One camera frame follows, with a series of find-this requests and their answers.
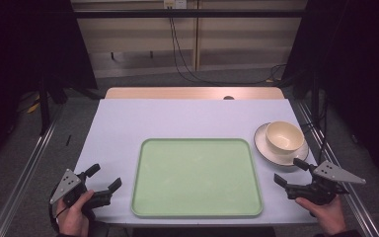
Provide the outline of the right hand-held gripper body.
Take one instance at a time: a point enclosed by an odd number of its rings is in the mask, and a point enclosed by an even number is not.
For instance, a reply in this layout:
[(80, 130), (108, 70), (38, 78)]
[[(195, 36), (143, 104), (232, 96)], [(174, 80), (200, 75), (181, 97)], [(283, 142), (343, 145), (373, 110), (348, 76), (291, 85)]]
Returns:
[(312, 176), (312, 182), (309, 185), (287, 183), (285, 191), (289, 199), (305, 198), (314, 204), (323, 205), (330, 203), (337, 195), (347, 194), (347, 190), (341, 183), (366, 184), (365, 179), (329, 161), (313, 166), (313, 171), (309, 171)]

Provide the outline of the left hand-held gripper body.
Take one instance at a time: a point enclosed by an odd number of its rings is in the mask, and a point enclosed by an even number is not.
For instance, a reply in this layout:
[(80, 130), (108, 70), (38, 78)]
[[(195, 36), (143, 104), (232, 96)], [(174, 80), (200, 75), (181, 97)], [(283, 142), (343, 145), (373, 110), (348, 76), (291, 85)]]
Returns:
[[(68, 206), (72, 206), (78, 198), (88, 189), (84, 172), (75, 174), (72, 170), (67, 169), (60, 182), (52, 191), (49, 205), (53, 206), (60, 199)], [(82, 212), (85, 216), (94, 220), (96, 218), (94, 208), (111, 204), (113, 194), (108, 190), (94, 192), (93, 196), (83, 205)]]

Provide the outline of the person's right hand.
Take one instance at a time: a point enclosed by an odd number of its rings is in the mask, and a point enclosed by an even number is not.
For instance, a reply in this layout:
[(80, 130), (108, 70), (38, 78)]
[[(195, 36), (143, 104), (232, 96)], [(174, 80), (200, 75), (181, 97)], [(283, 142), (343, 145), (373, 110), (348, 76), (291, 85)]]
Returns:
[(325, 237), (334, 236), (346, 230), (339, 196), (323, 205), (314, 204), (303, 197), (298, 197), (295, 202), (315, 215)]

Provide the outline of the person's left hand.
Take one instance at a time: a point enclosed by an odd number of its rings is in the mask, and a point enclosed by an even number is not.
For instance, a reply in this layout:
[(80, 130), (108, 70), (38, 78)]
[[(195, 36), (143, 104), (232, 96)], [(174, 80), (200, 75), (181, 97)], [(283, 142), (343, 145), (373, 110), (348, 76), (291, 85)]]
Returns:
[(83, 214), (82, 207), (93, 194), (92, 190), (86, 191), (70, 207), (62, 199), (58, 201), (56, 219), (62, 237), (88, 237), (89, 219)]

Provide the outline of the white plate with dark rim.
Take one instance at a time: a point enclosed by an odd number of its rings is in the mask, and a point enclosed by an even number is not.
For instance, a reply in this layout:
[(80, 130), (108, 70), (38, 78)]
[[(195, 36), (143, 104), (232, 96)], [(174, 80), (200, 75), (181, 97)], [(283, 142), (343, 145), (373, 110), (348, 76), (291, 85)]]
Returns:
[(296, 151), (290, 154), (277, 153), (272, 150), (271, 147), (267, 144), (265, 138), (265, 131), (268, 126), (268, 123), (262, 124), (255, 132), (254, 143), (257, 150), (272, 164), (284, 167), (293, 166), (293, 159), (298, 158), (302, 161), (305, 161), (309, 154), (309, 146), (306, 141), (303, 142), (303, 145)]

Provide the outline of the cream ceramic bowl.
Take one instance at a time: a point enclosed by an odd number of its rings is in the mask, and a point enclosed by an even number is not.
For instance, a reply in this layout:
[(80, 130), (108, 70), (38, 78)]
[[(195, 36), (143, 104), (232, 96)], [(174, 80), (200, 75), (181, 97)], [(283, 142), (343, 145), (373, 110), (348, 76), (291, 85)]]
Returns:
[(305, 138), (303, 132), (287, 121), (273, 121), (265, 128), (265, 141), (276, 154), (290, 154), (300, 149)]

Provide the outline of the black stand pole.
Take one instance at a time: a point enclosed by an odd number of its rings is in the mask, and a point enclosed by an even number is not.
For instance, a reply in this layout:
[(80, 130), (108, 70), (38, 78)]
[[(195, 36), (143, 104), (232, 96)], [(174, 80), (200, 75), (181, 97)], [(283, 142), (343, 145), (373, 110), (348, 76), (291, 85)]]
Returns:
[(40, 116), (41, 116), (41, 131), (40, 134), (44, 135), (50, 125), (50, 114), (48, 107), (48, 94), (45, 86), (45, 79), (41, 78), (39, 81), (39, 104), (40, 104)]
[(314, 71), (311, 90), (311, 115), (313, 125), (319, 126), (319, 72)]

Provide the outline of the light green plastic tray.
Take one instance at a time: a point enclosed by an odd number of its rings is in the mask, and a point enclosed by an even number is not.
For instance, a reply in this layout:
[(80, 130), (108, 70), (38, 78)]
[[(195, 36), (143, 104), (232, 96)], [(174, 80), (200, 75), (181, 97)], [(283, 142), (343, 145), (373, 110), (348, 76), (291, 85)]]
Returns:
[(139, 217), (253, 217), (263, 210), (249, 143), (151, 138), (140, 148), (131, 209)]

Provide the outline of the yellow floor tape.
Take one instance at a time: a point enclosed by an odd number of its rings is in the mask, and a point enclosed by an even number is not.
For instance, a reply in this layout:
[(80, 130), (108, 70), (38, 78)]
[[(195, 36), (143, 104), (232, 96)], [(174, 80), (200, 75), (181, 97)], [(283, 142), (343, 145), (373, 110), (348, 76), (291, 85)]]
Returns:
[(27, 108), (26, 113), (27, 114), (33, 113), (38, 108), (39, 104), (40, 104), (40, 95), (37, 95), (33, 103)]

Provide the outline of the pale lavender table sheet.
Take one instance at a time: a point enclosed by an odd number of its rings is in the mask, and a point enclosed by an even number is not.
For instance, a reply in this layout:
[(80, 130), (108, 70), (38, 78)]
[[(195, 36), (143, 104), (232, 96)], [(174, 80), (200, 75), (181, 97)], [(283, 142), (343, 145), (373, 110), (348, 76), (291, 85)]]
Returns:
[[(309, 173), (270, 163), (254, 143), (256, 130), (273, 121), (296, 123), (288, 100), (149, 100), (100, 101), (75, 167), (81, 173), (94, 164), (101, 169), (86, 186), (101, 191), (115, 179), (121, 187), (111, 204), (95, 210), (97, 218), (126, 226), (260, 226), (314, 222), (308, 210), (289, 199), (273, 180), (275, 174), (291, 184), (308, 184)], [(139, 217), (131, 209), (142, 143), (151, 138), (241, 138), (246, 140), (260, 186), (263, 210), (253, 217)]]

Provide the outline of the black curtain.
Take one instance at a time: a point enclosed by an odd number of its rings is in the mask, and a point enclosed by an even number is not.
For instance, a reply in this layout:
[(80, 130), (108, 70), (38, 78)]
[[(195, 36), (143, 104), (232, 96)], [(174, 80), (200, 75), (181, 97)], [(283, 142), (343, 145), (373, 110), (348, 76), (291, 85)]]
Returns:
[(95, 89), (95, 74), (71, 0), (0, 0), (0, 146), (23, 94), (44, 87)]
[(379, 169), (379, 0), (307, 0), (283, 78), (317, 84)]

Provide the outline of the black horizontal bar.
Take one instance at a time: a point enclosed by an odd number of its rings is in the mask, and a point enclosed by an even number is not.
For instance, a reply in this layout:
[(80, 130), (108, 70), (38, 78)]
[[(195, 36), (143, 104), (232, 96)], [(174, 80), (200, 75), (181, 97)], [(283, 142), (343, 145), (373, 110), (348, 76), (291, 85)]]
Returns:
[(76, 18), (301, 18), (304, 10), (81, 10)]

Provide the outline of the white wall socket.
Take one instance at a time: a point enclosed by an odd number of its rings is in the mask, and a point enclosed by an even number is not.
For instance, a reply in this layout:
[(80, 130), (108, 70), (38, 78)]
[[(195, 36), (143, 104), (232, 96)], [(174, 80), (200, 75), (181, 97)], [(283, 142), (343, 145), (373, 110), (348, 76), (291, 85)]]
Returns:
[(163, 0), (165, 9), (185, 9), (188, 6), (187, 0)]

